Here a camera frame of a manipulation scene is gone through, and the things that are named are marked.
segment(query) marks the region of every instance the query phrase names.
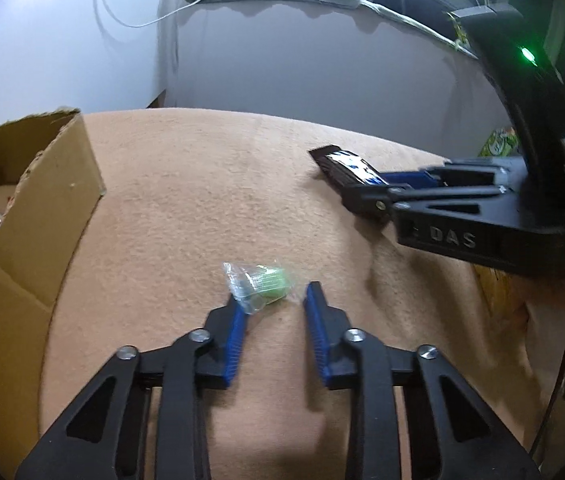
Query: wooden table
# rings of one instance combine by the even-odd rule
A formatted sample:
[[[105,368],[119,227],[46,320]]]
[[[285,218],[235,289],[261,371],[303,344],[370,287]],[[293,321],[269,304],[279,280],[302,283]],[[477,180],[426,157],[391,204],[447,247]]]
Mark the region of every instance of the wooden table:
[[[54,314],[42,428],[121,345],[169,345],[226,302],[222,262],[282,263],[298,295],[329,302],[386,344],[438,346],[517,438],[539,400],[520,335],[490,326],[472,268],[397,246],[354,218],[307,150],[338,144],[382,170],[440,161],[388,140],[268,116],[158,109],[86,117],[108,192],[85,230]],[[234,386],[211,399],[214,478],[344,474],[347,393],[323,389],[300,304],[250,320]]]

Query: cardboard box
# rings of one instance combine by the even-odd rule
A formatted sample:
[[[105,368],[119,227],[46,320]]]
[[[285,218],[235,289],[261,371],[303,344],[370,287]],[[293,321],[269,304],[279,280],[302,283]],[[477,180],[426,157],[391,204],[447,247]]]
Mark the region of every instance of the cardboard box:
[[[38,390],[63,278],[104,184],[78,110],[0,126],[0,473],[38,441]]]

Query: screw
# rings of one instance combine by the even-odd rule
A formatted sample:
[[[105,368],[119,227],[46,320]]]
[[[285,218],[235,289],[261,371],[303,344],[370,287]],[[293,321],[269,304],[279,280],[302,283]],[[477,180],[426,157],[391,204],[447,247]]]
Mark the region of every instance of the screw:
[[[424,359],[435,359],[439,353],[438,349],[433,345],[422,345],[418,349],[418,355]]]
[[[344,333],[344,336],[347,338],[347,341],[357,343],[366,338],[367,334],[364,333],[364,330],[360,330],[359,328],[350,328]]]
[[[123,361],[133,359],[136,355],[138,355],[138,349],[134,346],[125,345],[116,350],[116,357]]]
[[[196,330],[192,330],[189,332],[189,339],[195,341],[196,343],[204,343],[211,337],[211,334],[208,330],[204,330],[203,328],[197,328]]]

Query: white wall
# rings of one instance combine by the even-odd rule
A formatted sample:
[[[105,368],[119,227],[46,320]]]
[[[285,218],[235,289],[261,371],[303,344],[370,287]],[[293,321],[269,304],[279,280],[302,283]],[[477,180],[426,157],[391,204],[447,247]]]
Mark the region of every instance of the white wall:
[[[108,2],[129,23],[176,4]],[[0,123],[61,105],[85,112],[146,107],[166,84],[160,34],[158,25],[118,25],[96,0],[0,0]]]
[[[167,106],[301,119],[456,157],[511,124],[476,60],[366,8],[200,4],[179,15],[178,35]]]

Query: table surface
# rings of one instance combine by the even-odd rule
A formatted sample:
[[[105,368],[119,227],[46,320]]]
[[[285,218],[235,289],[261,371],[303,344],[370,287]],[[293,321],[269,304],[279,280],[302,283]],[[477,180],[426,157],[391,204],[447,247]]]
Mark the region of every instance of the table surface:
[[[488,318],[469,264],[398,246],[354,218],[307,150],[338,144],[380,170],[438,156],[319,124],[165,108],[86,116],[107,186],[76,250],[44,365],[41,431],[116,348],[168,346],[228,297],[222,262],[279,262],[298,296],[319,280],[354,326],[387,345],[438,346],[528,445],[539,395],[521,336]],[[346,392],[321,387],[303,310],[250,319],[229,391],[211,397],[214,478],[344,474]]]

